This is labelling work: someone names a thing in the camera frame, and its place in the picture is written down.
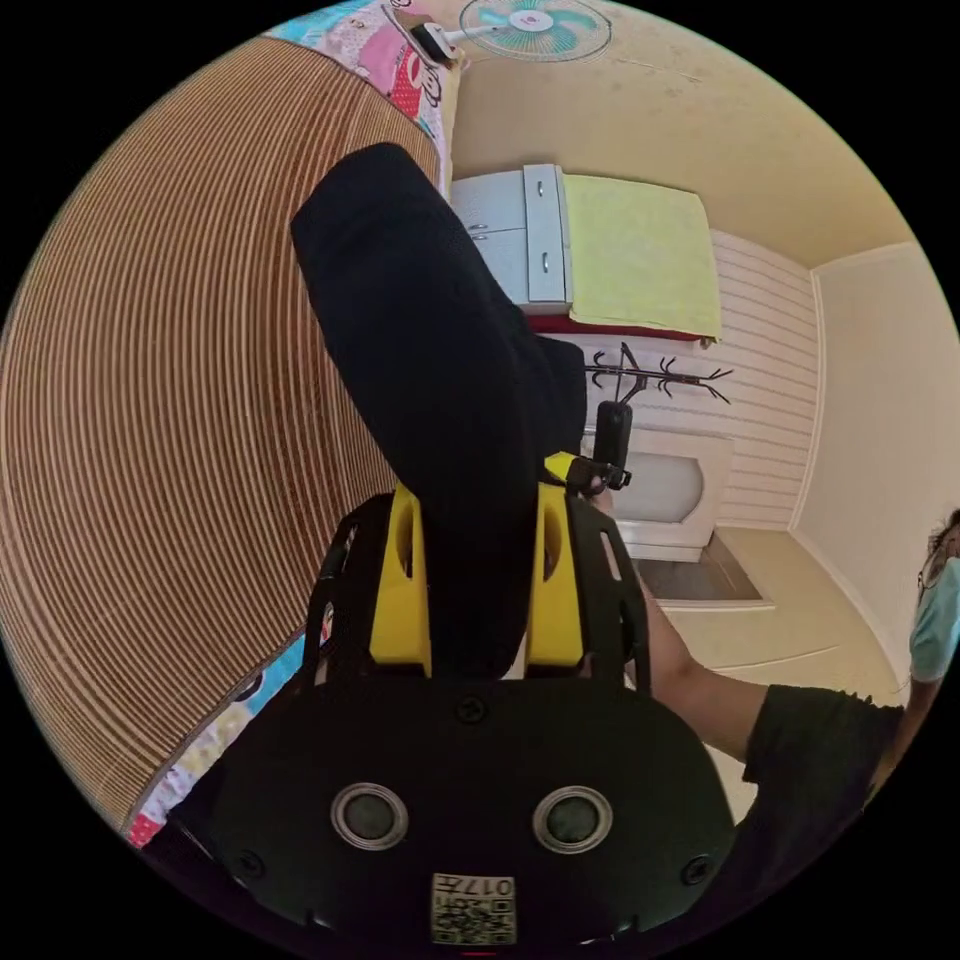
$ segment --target fan blade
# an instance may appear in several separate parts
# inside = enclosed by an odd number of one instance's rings
[[[538,53],[539,45],[543,43],[542,33],[526,33],[523,30],[514,30],[512,27],[502,33],[497,31],[488,43],[502,47],[504,50],[516,50],[522,53]]]
[[[510,22],[502,13],[497,13],[496,10],[487,10],[484,7],[477,10],[477,19],[482,23],[488,23],[494,27],[499,27]]]
[[[568,27],[551,27],[546,39],[552,53],[568,53],[577,45],[577,35]]]
[[[597,25],[597,21],[594,20],[593,17],[585,13],[580,13],[578,10],[557,10],[554,12],[550,7],[544,7],[544,10],[553,17],[554,23],[572,23],[575,26],[587,27],[589,29]]]

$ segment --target blue face mask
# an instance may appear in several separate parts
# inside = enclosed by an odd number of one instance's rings
[[[910,675],[920,683],[942,679],[960,638],[960,559],[947,561],[920,598],[910,634]]]

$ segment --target woven mat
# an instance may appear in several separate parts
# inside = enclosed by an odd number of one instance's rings
[[[326,358],[288,224],[340,157],[428,137],[258,38],[141,117],[46,235],[0,346],[0,629],[119,828],[301,623],[339,518],[391,473]]]

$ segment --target wall fan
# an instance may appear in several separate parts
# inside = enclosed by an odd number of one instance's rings
[[[579,0],[473,0],[460,13],[460,29],[425,23],[411,31],[434,60],[450,60],[463,40],[517,60],[556,63],[595,57],[613,27]]]

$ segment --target white cabinet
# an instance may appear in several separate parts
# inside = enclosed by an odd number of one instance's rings
[[[450,204],[470,233],[522,230],[527,225],[520,170],[454,180]]]
[[[524,312],[573,301],[562,172],[553,164],[455,180],[450,203],[504,293]]]
[[[478,233],[472,236],[480,255],[497,278],[503,292],[514,303],[526,303],[530,298],[524,231],[498,230],[495,233]]]

